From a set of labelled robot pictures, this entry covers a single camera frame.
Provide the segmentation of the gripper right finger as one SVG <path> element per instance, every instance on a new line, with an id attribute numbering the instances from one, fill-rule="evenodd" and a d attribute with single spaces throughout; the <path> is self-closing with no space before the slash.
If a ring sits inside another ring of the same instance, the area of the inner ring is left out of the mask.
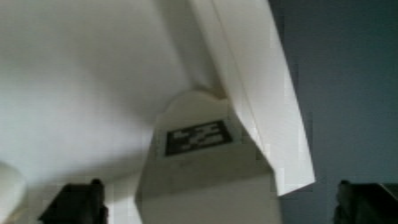
<path id="1" fill-rule="evenodd" d="M 398 224 L 398 183 L 340 182 L 334 224 Z"/>

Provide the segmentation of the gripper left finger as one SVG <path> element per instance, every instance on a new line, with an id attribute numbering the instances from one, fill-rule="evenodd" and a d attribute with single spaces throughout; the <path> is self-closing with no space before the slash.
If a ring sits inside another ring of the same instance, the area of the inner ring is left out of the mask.
<path id="1" fill-rule="evenodd" d="M 38 218 L 43 224 L 109 224 L 105 185 L 100 179 L 89 184 L 66 184 Z"/>

